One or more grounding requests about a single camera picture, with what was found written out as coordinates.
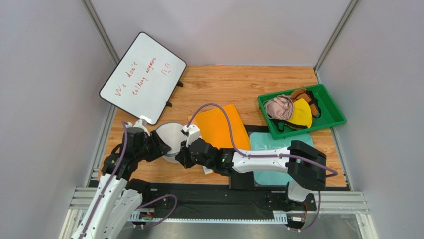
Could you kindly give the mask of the white mesh laundry bag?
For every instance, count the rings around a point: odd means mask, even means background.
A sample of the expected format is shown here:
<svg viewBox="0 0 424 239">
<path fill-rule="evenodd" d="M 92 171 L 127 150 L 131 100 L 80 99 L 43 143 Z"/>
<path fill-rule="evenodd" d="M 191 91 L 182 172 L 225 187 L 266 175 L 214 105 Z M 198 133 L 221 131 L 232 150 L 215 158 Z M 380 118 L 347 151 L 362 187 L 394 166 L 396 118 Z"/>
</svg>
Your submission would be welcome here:
<svg viewBox="0 0 424 239">
<path fill-rule="evenodd" d="M 186 140 L 186 136 L 181 132 L 183 125 L 176 122 L 162 124 L 156 128 L 156 132 L 162 141 L 168 145 L 171 150 L 162 156 L 170 163 L 179 163 L 175 157 L 180 152 L 181 143 Z"/>
</svg>

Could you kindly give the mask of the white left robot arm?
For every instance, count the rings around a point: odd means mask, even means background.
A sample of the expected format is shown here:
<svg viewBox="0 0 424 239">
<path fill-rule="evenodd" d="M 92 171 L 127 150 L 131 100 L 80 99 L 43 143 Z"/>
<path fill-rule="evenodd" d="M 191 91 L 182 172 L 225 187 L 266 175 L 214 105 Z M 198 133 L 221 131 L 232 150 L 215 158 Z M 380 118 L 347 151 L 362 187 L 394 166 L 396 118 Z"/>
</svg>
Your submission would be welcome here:
<svg viewBox="0 0 424 239">
<path fill-rule="evenodd" d="M 95 195 L 71 235 L 73 239 L 115 239 L 130 215 L 150 197 L 150 184 L 132 179 L 140 161 L 154 161 L 171 150 L 156 131 L 126 127 L 122 143 L 104 160 Z"/>
</svg>

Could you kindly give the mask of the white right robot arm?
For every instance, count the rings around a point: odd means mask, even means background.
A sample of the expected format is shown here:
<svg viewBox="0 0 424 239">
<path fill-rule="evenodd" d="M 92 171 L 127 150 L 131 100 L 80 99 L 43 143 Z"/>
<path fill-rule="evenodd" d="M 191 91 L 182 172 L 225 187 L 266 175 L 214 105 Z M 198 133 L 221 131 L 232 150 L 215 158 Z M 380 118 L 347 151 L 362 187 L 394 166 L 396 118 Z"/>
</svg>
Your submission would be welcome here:
<svg viewBox="0 0 424 239">
<path fill-rule="evenodd" d="M 304 201 L 311 191 L 326 189 L 326 155 L 298 140 L 279 149 L 248 151 L 218 149 L 203 139 L 197 139 L 190 145 L 182 142 L 175 159 L 186 169 L 201 165 L 227 177 L 233 172 L 287 173 L 292 178 L 287 184 L 287 196 L 295 202 Z"/>
</svg>

